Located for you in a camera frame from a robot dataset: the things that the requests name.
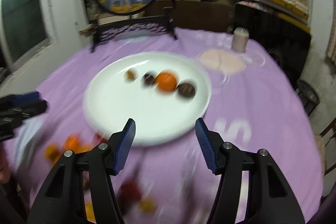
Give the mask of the yellow orange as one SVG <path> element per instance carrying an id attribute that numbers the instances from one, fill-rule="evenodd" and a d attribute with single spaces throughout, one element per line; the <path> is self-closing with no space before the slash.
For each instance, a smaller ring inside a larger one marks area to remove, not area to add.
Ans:
<path id="1" fill-rule="evenodd" d="M 145 214 L 154 214 L 157 210 L 157 204 L 155 200 L 150 197 L 145 197 L 139 201 L 139 209 Z"/>

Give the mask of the small yellow longan fruit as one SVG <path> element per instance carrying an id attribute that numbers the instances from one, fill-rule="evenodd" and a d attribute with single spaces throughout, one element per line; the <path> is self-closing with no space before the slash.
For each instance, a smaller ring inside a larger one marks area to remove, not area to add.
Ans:
<path id="1" fill-rule="evenodd" d="M 125 79 L 127 81 L 135 81 L 137 79 L 137 73 L 134 69 L 128 69 L 125 72 Z"/>

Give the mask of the orange on cloth middle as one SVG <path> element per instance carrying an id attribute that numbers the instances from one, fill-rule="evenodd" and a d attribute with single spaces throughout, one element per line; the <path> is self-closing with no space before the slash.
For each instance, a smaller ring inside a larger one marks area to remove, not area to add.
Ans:
<path id="1" fill-rule="evenodd" d="M 61 152 L 56 144 L 49 144 L 45 148 L 45 158 L 52 164 L 55 165 L 61 157 Z"/>

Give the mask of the mandarin on cloth left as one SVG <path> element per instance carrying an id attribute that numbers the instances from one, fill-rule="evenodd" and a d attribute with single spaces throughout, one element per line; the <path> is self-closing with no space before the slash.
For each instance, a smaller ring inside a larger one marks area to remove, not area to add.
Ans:
<path id="1" fill-rule="evenodd" d="M 80 136 L 78 134 L 71 134 L 64 142 L 64 150 L 71 150 L 78 152 L 81 147 Z"/>

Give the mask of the wrinkled passion fruit front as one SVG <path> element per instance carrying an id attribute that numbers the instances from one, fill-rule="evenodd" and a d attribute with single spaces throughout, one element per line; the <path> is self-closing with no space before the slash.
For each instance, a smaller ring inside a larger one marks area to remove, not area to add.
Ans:
<path id="1" fill-rule="evenodd" d="M 131 207 L 141 200 L 142 193 L 136 180 L 124 181 L 117 193 L 117 203 L 122 215 L 126 215 Z"/>

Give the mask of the window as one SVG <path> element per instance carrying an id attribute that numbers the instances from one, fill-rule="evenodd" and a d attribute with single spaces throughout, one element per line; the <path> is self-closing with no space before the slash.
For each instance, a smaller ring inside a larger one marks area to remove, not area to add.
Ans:
<path id="1" fill-rule="evenodd" d="M 48 0 L 1 0 L 1 50 L 11 71 L 52 42 Z"/>

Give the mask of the white oval plate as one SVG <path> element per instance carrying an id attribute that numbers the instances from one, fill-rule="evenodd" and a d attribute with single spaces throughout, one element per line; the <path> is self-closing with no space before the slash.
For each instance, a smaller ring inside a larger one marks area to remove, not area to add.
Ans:
<path id="1" fill-rule="evenodd" d="M 128 69 L 136 71 L 135 81 L 125 79 Z M 143 84 L 145 73 L 164 71 L 174 73 L 179 82 L 194 83 L 195 96 L 187 99 Z M 195 60 L 167 52 L 144 52 L 123 57 L 99 71 L 84 93 L 83 111 L 91 128 L 106 139 L 131 118 L 136 127 L 133 145 L 153 146 L 191 131 L 206 113 L 211 93 L 209 75 Z"/>

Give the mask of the purple tablecloth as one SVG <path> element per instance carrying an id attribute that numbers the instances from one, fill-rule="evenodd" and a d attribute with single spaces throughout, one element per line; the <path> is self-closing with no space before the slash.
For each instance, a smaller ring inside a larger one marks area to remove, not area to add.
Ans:
<path id="1" fill-rule="evenodd" d="M 140 42 L 110 41 L 91 52 L 78 51 L 38 87 L 48 113 L 25 121 L 5 143 L 7 160 L 22 189 L 33 201 L 50 171 L 45 148 L 62 145 L 71 134 L 96 140 L 83 114 L 83 94 L 90 80 L 114 61 L 135 53 L 166 51 L 202 64 L 213 92 L 204 120 L 207 127 L 236 147 L 270 152 L 294 192 L 306 220 L 316 213 L 323 192 L 320 154 L 300 99 L 275 61 L 257 42 L 238 55 L 241 70 L 231 73 L 231 36 L 179 29 Z M 147 213 L 135 206 L 126 223 L 205 223 L 219 178 L 207 168 L 194 132 L 171 143 L 133 148 L 125 168 L 112 179 L 115 189 L 140 166 L 144 196 L 157 206 Z"/>

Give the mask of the black round stool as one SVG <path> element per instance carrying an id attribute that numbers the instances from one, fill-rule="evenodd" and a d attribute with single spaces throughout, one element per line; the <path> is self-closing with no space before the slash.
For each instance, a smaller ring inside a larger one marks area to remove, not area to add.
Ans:
<path id="1" fill-rule="evenodd" d="M 297 86 L 297 94 L 303 104 L 306 114 L 309 116 L 319 105 L 319 96 L 316 91 L 304 80 L 298 80 Z"/>

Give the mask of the dark plum on plate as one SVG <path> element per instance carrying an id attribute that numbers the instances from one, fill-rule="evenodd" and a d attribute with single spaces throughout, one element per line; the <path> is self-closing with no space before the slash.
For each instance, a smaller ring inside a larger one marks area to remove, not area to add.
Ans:
<path id="1" fill-rule="evenodd" d="M 147 72 L 143 75 L 142 80 L 143 84 L 146 86 L 151 86 L 155 84 L 156 75 L 152 72 Z"/>

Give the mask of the mandarin orange on plate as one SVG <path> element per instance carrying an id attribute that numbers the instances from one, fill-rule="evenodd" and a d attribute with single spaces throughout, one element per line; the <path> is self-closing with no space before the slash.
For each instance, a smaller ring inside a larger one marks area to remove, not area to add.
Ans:
<path id="1" fill-rule="evenodd" d="M 154 83 L 162 92 L 173 92 L 177 87 L 178 79 L 176 75 L 171 72 L 161 72 L 155 78 Z"/>

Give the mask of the dark passion fruit on plate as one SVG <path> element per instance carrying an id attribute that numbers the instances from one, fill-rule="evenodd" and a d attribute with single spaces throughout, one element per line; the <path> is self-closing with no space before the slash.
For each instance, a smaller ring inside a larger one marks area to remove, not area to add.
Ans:
<path id="1" fill-rule="evenodd" d="M 182 81 L 177 86 L 177 92 L 183 98 L 193 98 L 196 94 L 196 86 L 190 81 Z"/>

